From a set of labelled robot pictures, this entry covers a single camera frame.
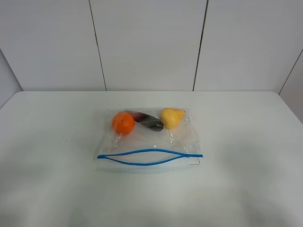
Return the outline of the clear zip bag blue zipper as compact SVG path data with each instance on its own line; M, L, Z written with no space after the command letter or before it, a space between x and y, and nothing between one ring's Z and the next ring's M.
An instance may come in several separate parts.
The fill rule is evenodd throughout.
M174 129L164 126L162 131L157 132L137 122L133 131L127 135L118 135L112 129L112 119L119 112L137 111L160 119L164 108L105 110L100 117L102 131L95 157L96 168L108 172L145 172L199 165L204 155L188 109L178 108L185 111L185 116Z

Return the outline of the dark purple eggplant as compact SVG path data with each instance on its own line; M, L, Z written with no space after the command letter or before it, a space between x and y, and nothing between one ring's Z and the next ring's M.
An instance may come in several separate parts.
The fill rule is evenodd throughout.
M157 132L160 132L164 129L164 123L160 119L154 116L148 115L146 113L130 111L130 110L125 110L124 112L130 114L135 122L141 124L145 128Z

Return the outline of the yellow pear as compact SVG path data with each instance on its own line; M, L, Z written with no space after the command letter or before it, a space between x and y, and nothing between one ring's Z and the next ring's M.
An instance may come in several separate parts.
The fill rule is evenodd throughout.
M176 128L185 116L185 111L178 108L164 108L160 113L160 119L165 128Z

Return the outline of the orange fruit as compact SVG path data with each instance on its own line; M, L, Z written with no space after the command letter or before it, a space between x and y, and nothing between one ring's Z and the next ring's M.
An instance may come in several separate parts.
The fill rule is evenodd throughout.
M135 121L129 113L119 112L113 117L111 125L118 135L127 135L133 131Z

